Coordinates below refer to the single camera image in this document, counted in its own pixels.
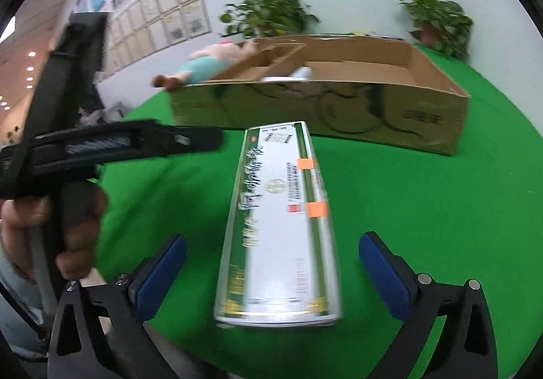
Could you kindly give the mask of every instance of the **green cloth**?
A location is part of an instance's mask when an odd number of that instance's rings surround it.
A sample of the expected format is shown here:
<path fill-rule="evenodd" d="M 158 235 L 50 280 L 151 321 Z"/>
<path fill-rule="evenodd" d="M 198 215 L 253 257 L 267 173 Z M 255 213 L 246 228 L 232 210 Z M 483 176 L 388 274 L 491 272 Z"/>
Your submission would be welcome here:
<path fill-rule="evenodd" d="M 110 164 L 98 248 L 107 280 L 130 272 L 172 233 L 188 260 L 153 325 L 179 347 L 241 375 L 364 378 L 400 323 L 387 313 L 358 259 L 375 230 L 415 272 L 443 283 L 478 279 L 498 346 L 500 378 L 515 373 L 543 330 L 543 140 L 521 112 L 468 65 L 428 55 L 472 95 L 454 157 L 314 137 L 336 232 L 344 317 L 321 328 L 219 328 L 213 319 L 219 259 L 243 132 L 221 151 Z M 172 123 L 162 92 L 129 119 Z M 420 377 L 443 319 L 411 377 Z"/>

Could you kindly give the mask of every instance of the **stuffed toy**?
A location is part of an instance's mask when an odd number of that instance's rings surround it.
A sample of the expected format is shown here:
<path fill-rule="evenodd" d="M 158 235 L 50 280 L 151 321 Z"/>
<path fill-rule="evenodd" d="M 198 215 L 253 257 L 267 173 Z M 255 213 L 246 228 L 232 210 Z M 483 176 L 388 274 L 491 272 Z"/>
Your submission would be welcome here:
<path fill-rule="evenodd" d="M 211 44 L 203 50 L 191 54 L 188 61 L 179 68 L 175 75 L 159 74 L 156 76 L 153 79 L 153 86 L 172 92 L 183 85 L 204 82 L 257 51 L 256 44 L 252 40 L 245 42 L 241 48 L 230 40 Z"/>

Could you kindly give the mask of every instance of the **plush toy arm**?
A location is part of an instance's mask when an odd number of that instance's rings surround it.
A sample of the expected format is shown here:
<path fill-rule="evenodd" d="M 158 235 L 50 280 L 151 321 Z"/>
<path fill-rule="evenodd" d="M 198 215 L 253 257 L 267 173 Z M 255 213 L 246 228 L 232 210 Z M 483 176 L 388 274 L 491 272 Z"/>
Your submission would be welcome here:
<path fill-rule="evenodd" d="M 192 71 L 182 71 L 175 76 L 165 76 L 159 74 L 153 78 L 153 87 L 164 88 L 166 92 L 172 92 L 175 89 L 182 87 L 186 84 L 189 77 L 191 77 Z"/>

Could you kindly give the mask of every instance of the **hand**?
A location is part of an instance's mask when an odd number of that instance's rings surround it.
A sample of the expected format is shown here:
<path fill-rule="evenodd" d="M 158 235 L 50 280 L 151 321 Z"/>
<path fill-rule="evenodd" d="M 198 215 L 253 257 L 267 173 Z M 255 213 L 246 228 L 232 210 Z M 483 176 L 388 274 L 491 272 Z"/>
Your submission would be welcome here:
<path fill-rule="evenodd" d="M 64 235 L 66 250 L 56 257 L 56 266 L 67 280 L 84 278 L 94 264 L 100 220 L 108 205 L 107 195 L 99 191 L 93 211 Z M 2 205 L 2 245 L 13 263 L 27 278 L 34 280 L 34 268 L 28 241 L 28 228 L 39 226 L 51 214 L 48 197 L 7 200 Z"/>

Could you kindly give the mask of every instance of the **screw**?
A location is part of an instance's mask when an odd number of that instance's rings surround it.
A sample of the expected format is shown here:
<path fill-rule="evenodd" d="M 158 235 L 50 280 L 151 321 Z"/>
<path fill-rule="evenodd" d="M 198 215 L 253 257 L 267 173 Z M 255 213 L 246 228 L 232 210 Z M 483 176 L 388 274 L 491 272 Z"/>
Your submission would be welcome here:
<path fill-rule="evenodd" d="M 118 286 L 123 286 L 128 282 L 128 275 L 126 273 L 121 273 L 115 277 L 115 284 Z"/>
<path fill-rule="evenodd" d="M 66 284 L 66 290 L 74 291 L 75 289 L 77 289 L 77 281 L 70 281 Z"/>
<path fill-rule="evenodd" d="M 416 278 L 421 284 L 430 284 L 432 282 L 432 277 L 428 273 L 419 273 Z"/>
<path fill-rule="evenodd" d="M 470 279 L 468 286 L 470 286 L 473 290 L 479 290 L 481 288 L 481 284 L 476 279 Z"/>

